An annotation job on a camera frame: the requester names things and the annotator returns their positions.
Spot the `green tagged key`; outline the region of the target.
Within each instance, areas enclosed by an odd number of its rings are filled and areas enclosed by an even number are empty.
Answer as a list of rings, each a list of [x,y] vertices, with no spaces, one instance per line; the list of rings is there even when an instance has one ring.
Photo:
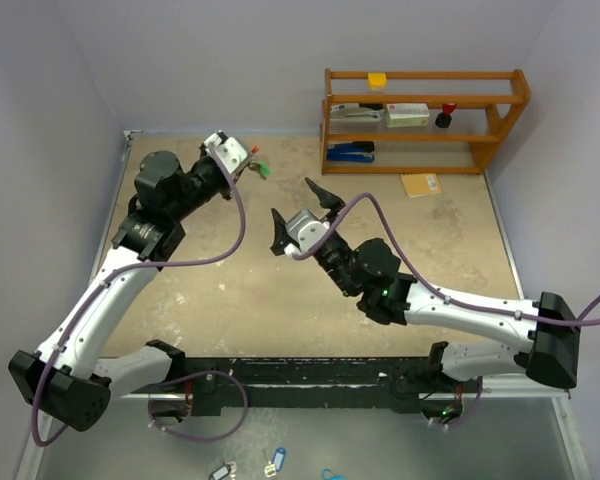
[[[261,179],[266,180],[270,175],[270,169],[263,161],[257,159],[258,152],[259,147],[254,146],[250,153],[248,168]]]

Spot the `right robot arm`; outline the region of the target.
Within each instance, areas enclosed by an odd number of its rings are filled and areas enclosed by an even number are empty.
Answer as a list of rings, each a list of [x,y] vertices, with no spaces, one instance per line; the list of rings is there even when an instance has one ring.
[[[576,387],[581,329],[561,296],[498,299],[434,285],[414,268],[403,273],[407,258],[396,238],[350,247],[337,228],[355,204],[314,181],[307,184],[326,213],[317,217],[303,209],[286,220],[274,211],[274,255],[314,259],[342,295],[356,299],[357,308],[380,325],[436,326],[480,337],[478,343],[432,345],[424,369],[432,389],[513,373],[552,388]]]

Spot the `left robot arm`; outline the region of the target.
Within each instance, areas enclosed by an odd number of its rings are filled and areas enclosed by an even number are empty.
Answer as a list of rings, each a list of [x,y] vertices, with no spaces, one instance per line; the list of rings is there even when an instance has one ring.
[[[39,415],[85,431],[109,403],[152,384],[164,392],[182,387],[184,355],[159,341],[132,354],[104,359],[103,347],[141,291],[165,268],[185,236],[182,221],[214,196],[239,199],[236,183],[253,159],[250,148],[217,132],[184,171],[178,157],[156,151],[141,162],[128,214],[103,264],[64,321],[33,352],[17,351],[8,370],[31,406],[31,436],[45,447]]]

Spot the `blue black stapler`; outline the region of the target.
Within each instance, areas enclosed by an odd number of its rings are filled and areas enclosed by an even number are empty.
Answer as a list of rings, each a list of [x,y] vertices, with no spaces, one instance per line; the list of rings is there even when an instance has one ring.
[[[353,141],[330,145],[326,159],[336,162],[371,163],[375,160],[372,141]]]

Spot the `grey stapler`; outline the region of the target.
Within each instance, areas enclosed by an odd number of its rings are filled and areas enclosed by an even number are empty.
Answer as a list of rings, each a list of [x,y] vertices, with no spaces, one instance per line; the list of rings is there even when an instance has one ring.
[[[368,106],[359,103],[344,103],[335,104],[330,107],[330,119],[336,122],[379,122],[383,114],[384,108],[381,104]]]

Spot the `wooden shelf rack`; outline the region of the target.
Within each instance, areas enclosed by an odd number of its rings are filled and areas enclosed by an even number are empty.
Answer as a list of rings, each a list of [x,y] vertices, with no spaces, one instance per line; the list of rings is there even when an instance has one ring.
[[[325,174],[482,174],[531,99],[512,71],[324,73]]]

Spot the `white red box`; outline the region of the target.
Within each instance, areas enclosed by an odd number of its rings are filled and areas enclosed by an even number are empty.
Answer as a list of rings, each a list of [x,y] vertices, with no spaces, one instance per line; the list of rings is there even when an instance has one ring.
[[[421,127],[429,122],[425,103],[392,103],[385,106],[384,118],[389,128]]]

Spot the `yellow lidded container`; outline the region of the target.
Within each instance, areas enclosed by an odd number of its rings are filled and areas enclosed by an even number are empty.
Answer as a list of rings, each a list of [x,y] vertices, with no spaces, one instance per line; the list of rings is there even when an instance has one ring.
[[[384,72],[369,72],[367,74],[367,85],[372,92],[384,91],[387,83],[387,75]]]

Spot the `red black stamp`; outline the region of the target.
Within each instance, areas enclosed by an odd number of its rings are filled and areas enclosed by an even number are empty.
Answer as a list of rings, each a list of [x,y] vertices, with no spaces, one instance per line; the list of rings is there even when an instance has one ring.
[[[435,119],[435,125],[440,129],[447,129],[451,125],[452,114],[456,108],[456,103],[443,103],[441,111]]]

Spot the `blue hook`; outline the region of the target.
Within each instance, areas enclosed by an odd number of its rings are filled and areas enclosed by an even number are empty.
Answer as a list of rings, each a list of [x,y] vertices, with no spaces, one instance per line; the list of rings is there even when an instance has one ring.
[[[321,479],[322,480],[347,480],[347,478],[344,475],[334,473],[331,469],[328,469],[328,468],[324,469],[321,472]]]

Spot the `blue tagged key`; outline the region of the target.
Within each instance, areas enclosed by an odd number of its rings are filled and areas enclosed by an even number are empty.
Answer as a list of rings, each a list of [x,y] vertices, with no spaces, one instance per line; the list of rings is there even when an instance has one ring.
[[[265,465],[263,467],[263,473],[266,478],[273,478],[283,469],[287,450],[284,447],[277,447],[271,456],[264,451],[265,454]]]

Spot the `black tagged key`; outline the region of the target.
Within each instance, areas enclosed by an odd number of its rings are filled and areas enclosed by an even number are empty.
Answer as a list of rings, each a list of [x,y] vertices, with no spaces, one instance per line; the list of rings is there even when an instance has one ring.
[[[235,480],[238,466],[236,462],[225,462],[215,468],[208,476],[209,480]]]

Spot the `black base frame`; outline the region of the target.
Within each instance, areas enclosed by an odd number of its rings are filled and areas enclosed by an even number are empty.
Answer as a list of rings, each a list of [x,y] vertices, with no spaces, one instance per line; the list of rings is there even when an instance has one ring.
[[[152,399],[192,395],[193,416],[223,408],[388,409],[401,414],[443,408],[446,400],[479,391],[443,375],[426,356],[191,357],[178,351],[160,380],[136,389]]]

